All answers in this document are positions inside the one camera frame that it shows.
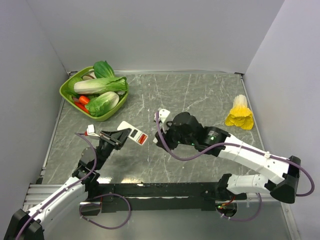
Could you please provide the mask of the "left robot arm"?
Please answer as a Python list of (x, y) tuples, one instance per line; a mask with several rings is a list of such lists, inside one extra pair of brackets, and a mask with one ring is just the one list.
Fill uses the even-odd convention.
[(92, 144), (84, 149), (77, 168), (71, 177), (45, 200), (28, 211), (16, 211), (7, 228), (6, 240), (43, 240), (49, 228), (59, 222), (62, 217), (83, 201), (100, 199), (99, 173), (112, 151), (120, 150), (131, 133), (130, 128), (117, 131), (87, 130), (79, 133), (83, 140), (86, 137), (97, 138), (99, 144)]

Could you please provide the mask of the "white red remote control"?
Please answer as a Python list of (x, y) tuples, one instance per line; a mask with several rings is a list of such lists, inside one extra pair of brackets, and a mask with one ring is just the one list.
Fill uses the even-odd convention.
[[(129, 139), (133, 140), (135, 143), (137, 143), (140, 146), (143, 146), (144, 143), (147, 141), (148, 139), (148, 135), (144, 132), (142, 132), (141, 130), (137, 129), (136, 127), (134, 127), (133, 125), (129, 124), (126, 121), (122, 121), (119, 126), (117, 127), (117, 130), (122, 130), (122, 129), (126, 129), (126, 128), (130, 128), (132, 129), (130, 132), (130, 135), (128, 136)], [(138, 140), (142, 135), (147, 135), (147, 138), (145, 140), (145, 142), (143, 144), (139, 144)]]

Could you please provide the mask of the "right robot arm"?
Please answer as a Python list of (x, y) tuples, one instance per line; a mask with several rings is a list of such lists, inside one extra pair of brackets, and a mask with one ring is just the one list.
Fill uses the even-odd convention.
[(229, 132), (214, 126), (202, 126), (188, 112), (181, 112), (168, 120), (170, 112), (157, 111), (154, 143), (170, 155), (178, 145), (194, 147), (199, 155), (211, 155), (243, 165), (254, 175), (224, 174), (219, 180), (218, 193), (223, 199), (246, 193), (270, 194), (282, 203), (296, 200), (301, 160), (273, 155), (253, 147)]

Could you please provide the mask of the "red orange battery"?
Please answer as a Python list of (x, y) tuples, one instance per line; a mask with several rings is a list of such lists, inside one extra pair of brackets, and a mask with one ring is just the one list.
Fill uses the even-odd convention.
[(145, 142), (145, 140), (146, 140), (147, 137), (148, 137), (147, 135), (143, 134), (143, 135), (139, 138), (138, 143), (139, 143), (140, 145), (142, 145), (142, 144)]

